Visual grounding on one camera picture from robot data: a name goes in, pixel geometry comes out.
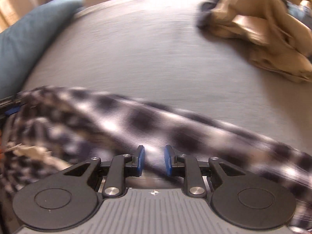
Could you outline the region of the blue pillow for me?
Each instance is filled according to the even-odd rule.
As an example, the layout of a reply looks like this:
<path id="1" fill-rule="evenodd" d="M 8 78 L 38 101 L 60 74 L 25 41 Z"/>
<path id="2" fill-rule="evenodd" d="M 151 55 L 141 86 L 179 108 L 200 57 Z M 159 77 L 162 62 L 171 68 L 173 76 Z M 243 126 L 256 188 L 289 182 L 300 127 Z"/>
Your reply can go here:
<path id="1" fill-rule="evenodd" d="M 1 33 L 1 99 L 15 95 L 55 37 L 85 0 L 52 0 Z"/>

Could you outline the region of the dark plaid shirt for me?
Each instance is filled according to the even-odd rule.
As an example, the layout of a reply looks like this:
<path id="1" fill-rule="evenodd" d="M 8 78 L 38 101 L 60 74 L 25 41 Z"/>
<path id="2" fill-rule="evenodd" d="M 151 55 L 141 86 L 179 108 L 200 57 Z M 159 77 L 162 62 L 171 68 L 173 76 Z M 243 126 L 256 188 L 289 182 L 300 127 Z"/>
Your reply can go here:
<path id="1" fill-rule="evenodd" d="M 194 112 L 85 88 L 45 86 L 19 94 L 6 122 L 1 191 L 12 200 L 24 186 L 97 156 L 145 148 L 146 184 L 168 178 L 164 148 L 204 161 L 220 157 L 288 188 L 297 199 L 291 225 L 311 232 L 311 156 L 289 145 Z"/>

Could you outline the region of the blue denim jeans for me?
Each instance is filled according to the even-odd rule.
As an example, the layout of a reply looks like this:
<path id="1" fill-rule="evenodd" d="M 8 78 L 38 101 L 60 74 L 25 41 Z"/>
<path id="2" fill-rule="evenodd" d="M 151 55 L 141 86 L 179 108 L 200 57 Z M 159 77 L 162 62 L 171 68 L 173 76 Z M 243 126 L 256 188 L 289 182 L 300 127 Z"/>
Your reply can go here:
<path id="1" fill-rule="evenodd" d="M 311 2 L 302 0 L 299 5 L 287 1 L 288 13 L 303 23 L 306 27 L 312 27 Z"/>

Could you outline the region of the beige trousers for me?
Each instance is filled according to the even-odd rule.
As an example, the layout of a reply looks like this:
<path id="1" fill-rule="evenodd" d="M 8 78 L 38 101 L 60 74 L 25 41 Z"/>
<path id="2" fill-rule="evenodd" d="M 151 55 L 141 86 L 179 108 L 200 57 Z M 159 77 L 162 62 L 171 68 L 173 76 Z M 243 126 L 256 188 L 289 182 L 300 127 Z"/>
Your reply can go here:
<path id="1" fill-rule="evenodd" d="M 294 82 L 311 81 L 311 29 L 291 16 L 282 0 L 220 0 L 209 29 L 249 41 L 254 66 Z"/>

